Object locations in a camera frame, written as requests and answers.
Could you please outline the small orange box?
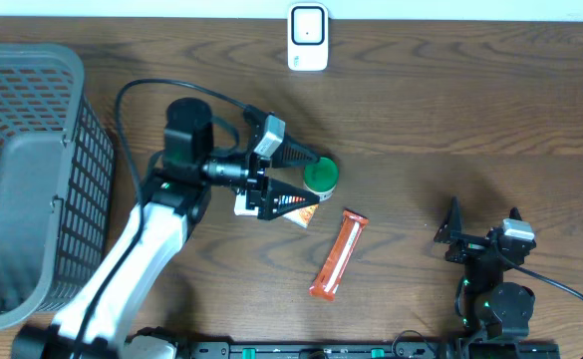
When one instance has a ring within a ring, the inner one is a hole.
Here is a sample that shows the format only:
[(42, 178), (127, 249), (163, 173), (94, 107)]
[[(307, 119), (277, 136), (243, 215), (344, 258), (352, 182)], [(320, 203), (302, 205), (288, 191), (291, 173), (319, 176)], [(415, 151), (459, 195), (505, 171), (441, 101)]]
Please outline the small orange box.
[(285, 213), (283, 217), (302, 228), (307, 228), (318, 207), (318, 204), (309, 205)]

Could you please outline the green lid supplement bottle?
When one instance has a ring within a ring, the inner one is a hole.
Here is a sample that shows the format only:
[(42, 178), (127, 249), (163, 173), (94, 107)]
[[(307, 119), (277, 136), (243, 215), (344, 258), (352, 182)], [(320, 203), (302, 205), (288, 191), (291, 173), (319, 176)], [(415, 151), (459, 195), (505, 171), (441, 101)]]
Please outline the green lid supplement bottle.
[(303, 172), (303, 187), (316, 194), (321, 201), (328, 200), (333, 195), (338, 180), (337, 165), (326, 157), (321, 157), (315, 164), (308, 165)]

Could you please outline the white green Panadol box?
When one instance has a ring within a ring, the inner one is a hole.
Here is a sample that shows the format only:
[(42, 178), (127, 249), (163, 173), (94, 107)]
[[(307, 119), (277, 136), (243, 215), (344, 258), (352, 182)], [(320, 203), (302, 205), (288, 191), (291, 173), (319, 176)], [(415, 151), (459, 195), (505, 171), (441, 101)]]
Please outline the white green Panadol box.
[(239, 193), (235, 198), (234, 213), (236, 215), (257, 216), (259, 207), (249, 202), (247, 192)]

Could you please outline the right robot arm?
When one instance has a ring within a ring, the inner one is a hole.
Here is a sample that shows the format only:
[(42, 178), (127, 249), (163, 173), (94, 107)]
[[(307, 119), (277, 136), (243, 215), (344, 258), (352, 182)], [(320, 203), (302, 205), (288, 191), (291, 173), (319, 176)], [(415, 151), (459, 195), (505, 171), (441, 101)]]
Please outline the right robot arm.
[(504, 272), (520, 266), (536, 247), (535, 233), (513, 208), (501, 225), (483, 236), (462, 229), (458, 199), (434, 237), (448, 246), (444, 259), (464, 267), (455, 293), (454, 310), (465, 334), (444, 349), (444, 358), (519, 358), (519, 342), (529, 334), (535, 295), (526, 286), (506, 282)]

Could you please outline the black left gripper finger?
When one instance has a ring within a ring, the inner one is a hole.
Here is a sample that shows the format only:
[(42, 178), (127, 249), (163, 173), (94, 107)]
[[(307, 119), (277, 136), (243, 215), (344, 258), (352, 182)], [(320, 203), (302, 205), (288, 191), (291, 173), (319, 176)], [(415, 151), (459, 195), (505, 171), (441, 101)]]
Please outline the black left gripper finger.
[(258, 204), (258, 218), (272, 220), (319, 202), (320, 198), (308, 190), (277, 179), (266, 178)]
[(320, 156), (316, 152), (286, 134), (282, 144), (271, 157), (271, 166), (275, 169), (306, 167), (316, 164), (319, 160)]

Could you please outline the orange snack bar packet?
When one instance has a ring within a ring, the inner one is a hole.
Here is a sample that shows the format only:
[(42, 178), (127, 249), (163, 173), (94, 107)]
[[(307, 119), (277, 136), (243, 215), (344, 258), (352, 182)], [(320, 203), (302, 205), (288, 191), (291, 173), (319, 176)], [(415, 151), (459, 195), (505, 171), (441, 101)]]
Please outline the orange snack bar packet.
[(334, 301), (342, 276), (355, 246), (369, 220), (353, 211), (345, 209), (341, 228), (336, 241), (309, 293), (328, 301)]

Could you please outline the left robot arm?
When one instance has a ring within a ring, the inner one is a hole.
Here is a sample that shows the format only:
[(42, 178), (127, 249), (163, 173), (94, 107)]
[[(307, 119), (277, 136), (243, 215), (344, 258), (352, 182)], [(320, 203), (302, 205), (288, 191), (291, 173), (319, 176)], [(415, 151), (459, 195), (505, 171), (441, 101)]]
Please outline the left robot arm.
[(266, 176), (268, 168), (304, 167), (320, 157), (286, 134), (285, 124), (253, 106), (242, 109), (252, 134), (245, 151), (218, 148), (222, 120), (204, 101), (183, 98), (166, 110), (164, 148), (153, 156), (129, 221), (90, 281), (46, 328), (26, 325), (14, 358), (178, 358), (185, 344), (156, 330), (129, 334), (146, 296), (206, 212), (213, 186), (235, 190), (239, 215), (271, 220), (318, 203), (316, 194)]

